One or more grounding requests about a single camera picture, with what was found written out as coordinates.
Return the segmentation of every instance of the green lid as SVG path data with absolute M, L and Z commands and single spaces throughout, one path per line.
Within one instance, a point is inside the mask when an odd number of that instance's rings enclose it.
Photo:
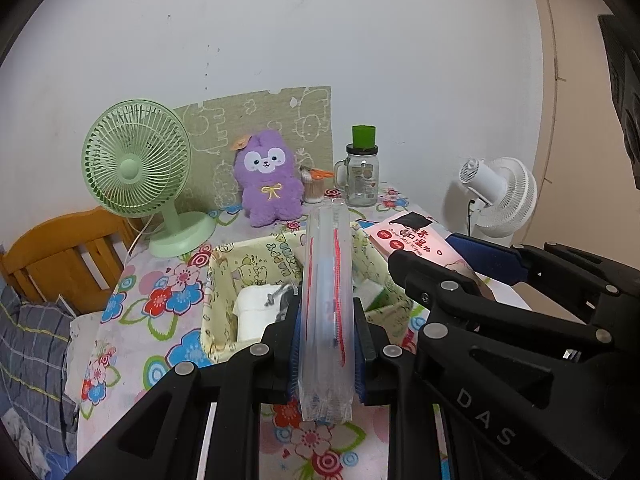
M 357 124 L 351 127 L 353 134 L 353 147 L 359 149 L 369 149 L 376 145 L 376 127 L 365 124 Z

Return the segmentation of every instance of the transparent plastic bag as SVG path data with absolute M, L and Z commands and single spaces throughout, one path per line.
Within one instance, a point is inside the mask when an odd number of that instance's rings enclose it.
M 351 420 L 353 350 L 349 210 L 334 199 L 314 208 L 306 225 L 298 369 L 303 420 Z

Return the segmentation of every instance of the white wall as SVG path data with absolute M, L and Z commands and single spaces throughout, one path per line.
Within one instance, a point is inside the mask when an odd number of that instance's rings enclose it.
M 92 208 L 80 149 L 111 104 L 331 85 L 334 156 L 378 126 L 382 177 L 452 228 L 469 155 L 532 166 L 534 0 L 46 0 L 0 67 L 0 241 Z

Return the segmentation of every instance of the plush toy bow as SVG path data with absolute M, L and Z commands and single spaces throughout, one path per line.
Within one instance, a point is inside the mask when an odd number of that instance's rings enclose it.
M 280 195 L 276 193 L 282 189 L 282 184 L 274 184 L 273 186 L 263 186 L 260 190 L 263 193 L 269 193 L 269 198 L 267 200 L 271 200 L 272 198 L 280 198 Z

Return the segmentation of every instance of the orange tag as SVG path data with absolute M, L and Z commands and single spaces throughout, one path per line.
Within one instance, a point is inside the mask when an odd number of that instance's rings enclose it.
M 231 145 L 231 149 L 236 152 L 237 150 L 243 150 L 246 148 L 249 143 L 249 139 L 251 139 L 251 134 L 243 135 L 242 137 L 238 137 L 234 143 Z
M 331 171 L 323 171 L 316 170 L 315 168 L 311 170 L 311 179 L 313 180 L 322 180 L 324 178 L 331 178 L 334 174 Z

